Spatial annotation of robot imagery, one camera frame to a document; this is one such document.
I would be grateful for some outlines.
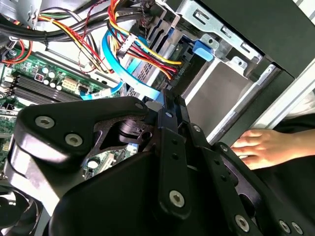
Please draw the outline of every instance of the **blue plastic latch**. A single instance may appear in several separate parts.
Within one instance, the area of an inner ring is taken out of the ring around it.
[[[196,41],[192,51],[198,56],[204,58],[206,61],[212,61],[212,49],[204,45],[200,41]]]

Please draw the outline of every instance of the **metal panel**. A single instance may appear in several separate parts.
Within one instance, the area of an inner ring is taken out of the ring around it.
[[[315,26],[292,0],[202,2],[294,78],[313,60]]]
[[[190,94],[195,93],[195,96],[186,98],[192,98],[187,109],[191,122],[198,124],[208,136],[213,134],[227,114],[234,112],[233,107],[240,99],[246,100],[242,95],[253,82],[224,63],[210,66],[201,74],[204,76],[198,82],[202,86],[199,90],[192,90]]]
[[[273,129],[315,89],[315,59],[283,94],[256,120],[252,128]]]
[[[0,0],[1,14],[33,28],[37,23],[42,0]]]
[[[269,78],[271,82],[252,99],[244,112],[237,117],[233,126],[220,137],[220,142],[232,145],[252,124],[266,111],[269,106],[293,83],[294,78],[281,71]]]

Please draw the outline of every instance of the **capacitor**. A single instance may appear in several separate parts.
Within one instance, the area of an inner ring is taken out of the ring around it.
[[[100,165],[100,161],[99,161],[99,159],[90,159],[89,161],[88,161],[88,167],[90,168],[90,169],[96,169],[98,166]]]
[[[56,86],[56,89],[61,91],[63,89],[63,83],[62,82],[59,82]]]
[[[54,79],[56,77],[56,72],[54,70],[49,71],[48,77]]]
[[[46,65],[44,66],[41,71],[44,73],[44,74],[48,74],[48,72],[50,71],[50,66]]]
[[[57,85],[58,81],[57,80],[52,80],[50,83],[49,83],[49,86],[52,87],[52,88],[55,88],[56,85]]]
[[[46,78],[43,80],[43,83],[44,83],[45,85],[49,85],[50,81],[51,81],[51,79],[48,78],[48,77],[46,77]]]

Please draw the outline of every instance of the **motherboard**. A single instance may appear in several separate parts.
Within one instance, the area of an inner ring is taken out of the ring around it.
[[[19,49],[11,50],[14,57]],[[1,75],[2,92],[7,97],[18,97],[34,104],[71,102],[81,96],[97,93],[107,86],[89,79],[84,73],[77,75],[60,66],[47,63],[37,54],[19,64],[4,66]]]
[[[20,54],[18,48],[12,49],[8,57]],[[29,105],[73,102],[82,96],[98,93],[108,86],[92,80],[84,73],[67,70],[58,63],[50,63],[41,55],[31,54],[19,64],[0,66],[0,179],[4,177],[3,168],[10,149],[10,141],[18,112]],[[89,158],[84,164],[85,179],[114,166],[132,156],[135,148],[108,151]]]

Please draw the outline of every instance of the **human hand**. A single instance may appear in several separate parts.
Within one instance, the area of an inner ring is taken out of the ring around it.
[[[281,164],[298,157],[293,134],[274,130],[248,130],[231,147],[251,169]]]

